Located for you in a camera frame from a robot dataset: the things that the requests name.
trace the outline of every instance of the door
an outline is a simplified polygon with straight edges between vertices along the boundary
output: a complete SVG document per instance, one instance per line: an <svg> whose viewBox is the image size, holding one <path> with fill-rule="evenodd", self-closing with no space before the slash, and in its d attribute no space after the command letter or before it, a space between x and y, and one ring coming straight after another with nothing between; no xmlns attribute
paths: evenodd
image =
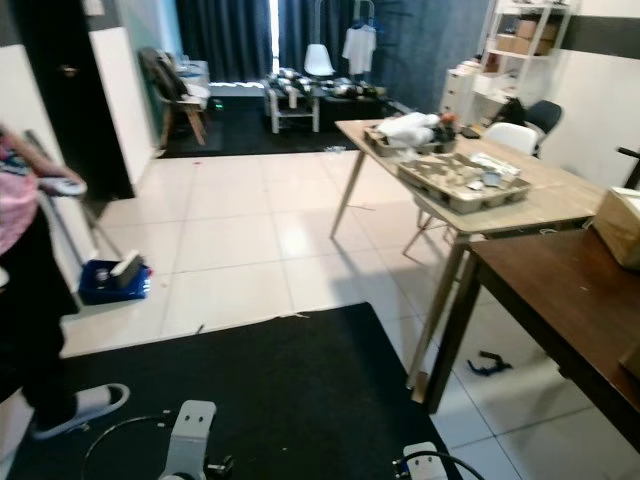
<svg viewBox="0 0 640 480"><path fill-rule="evenodd" d="M12 0L13 16L64 161L99 208L133 197L81 0Z"/></svg>

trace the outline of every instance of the dark brown table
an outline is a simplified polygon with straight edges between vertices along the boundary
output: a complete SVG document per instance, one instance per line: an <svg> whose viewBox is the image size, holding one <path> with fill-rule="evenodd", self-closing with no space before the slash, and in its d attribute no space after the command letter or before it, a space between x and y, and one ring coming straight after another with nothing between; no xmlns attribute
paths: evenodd
<svg viewBox="0 0 640 480"><path fill-rule="evenodd" d="M640 380L619 363L640 344L640 274L621 268L593 229L469 250L427 384L429 412L438 409L483 285L640 451Z"/></svg>

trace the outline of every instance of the black carpet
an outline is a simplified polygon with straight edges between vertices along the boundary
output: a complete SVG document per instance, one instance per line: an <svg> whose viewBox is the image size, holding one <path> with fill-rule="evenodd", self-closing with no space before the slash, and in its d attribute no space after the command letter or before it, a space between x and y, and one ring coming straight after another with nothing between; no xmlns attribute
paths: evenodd
<svg viewBox="0 0 640 480"><path fill-rule="evenodd" d="M409 399L405 371L369 304L313 312L66 361L74 388L122 382L118 412L42 443L25 440L10 480L73 480L91 442L130 417L211 400L210 462L235 458L237 480L391 480L404 446L444 445ZM156 480L169 431L128 427L91 457L86 480ZM460 479L449 470L450 479Z"/></svg>
<svg viewBox="0 0 640 480"><path fill-rule="evenodd" d="M208 110L205 145L198 144L186 119L177 119L181 123L173 129L162 158L321 152L331 146L356 148L339 131L313 133L311 119L298 119L292 128L282 129L278 135L271 133L262 98L223 97L221 101L223 111Z"/></svg>

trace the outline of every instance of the black cable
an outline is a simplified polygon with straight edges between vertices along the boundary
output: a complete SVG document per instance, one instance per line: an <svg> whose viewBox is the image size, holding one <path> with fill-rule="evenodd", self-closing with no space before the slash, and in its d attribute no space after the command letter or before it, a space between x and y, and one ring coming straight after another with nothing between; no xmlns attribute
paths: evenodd
<svg viewBox="0 0 640 480"><path fill-rule="evenodd" d="M80 469L80 480L86 479L87 465L89 463L89 457L96 449L96 447L102 443L102 441L111 435L116 430L121 429L122 427L126 427L129 425L133 425L135 423L145 423L145 422L158 422L162 424L162 426L167 426L167 420L169 416L167 414L164 415L145 415L143 417L135 417L130 418L129 420L125 420L124 422L120 422L112 427L107 428L102 434L91 444L87 453L85 453L84 458L82 459L82 468Z"/></svg>
<svg viewBox="0 0 640 480"><path fill-rule="evenodd" d="M431 452L431 451L428 451L428 450L423 450L423 451L420 451L420 452L414 452L414 453L410 453L406 457L404 457L401 460L398 460L398 461L396 461L394 463L404 463L404 464L406 464L410 460L413 460L414 458L418 458L418 457L439 457L439 458L444 458L446 460L449 460L449 461L451 461L453 463L456 463L456 464L460 465L465 470L469 471L478 480L486 480L482 475L480 475L478 473L478 471L475 468L473 468L468 463L463 462L459 458L456 458L456 457L453 457L453 456L451 456L449 454L441 453L441 452L435 452L435 451Z"/></svg>

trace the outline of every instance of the blue mop bucket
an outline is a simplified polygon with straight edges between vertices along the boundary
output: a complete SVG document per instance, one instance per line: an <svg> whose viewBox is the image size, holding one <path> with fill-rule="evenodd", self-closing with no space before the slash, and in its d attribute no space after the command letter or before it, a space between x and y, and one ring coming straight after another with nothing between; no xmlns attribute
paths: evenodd
<svg viewBox="0 0 640 480"><path fill-rule="evenodd" d="M147 298L151 289L151 270L146 265L140 266L136 276L125 288L118 288L113 278L98 283L96 277L98 270L106 269L110 272L117 264L118 262L109 260L89 260L84 265L78 294L85 305L102 305Z"/></svg>

